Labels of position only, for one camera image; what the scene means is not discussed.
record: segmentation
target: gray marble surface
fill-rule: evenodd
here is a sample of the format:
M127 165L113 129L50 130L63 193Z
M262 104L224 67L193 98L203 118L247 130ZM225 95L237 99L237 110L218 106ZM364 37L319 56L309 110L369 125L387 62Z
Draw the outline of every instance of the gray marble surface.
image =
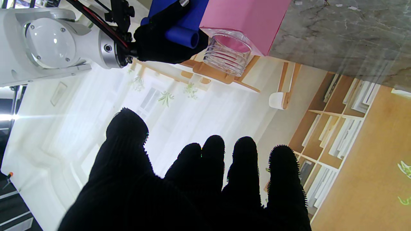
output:
M294 0L270 55L411 91L411 0Z

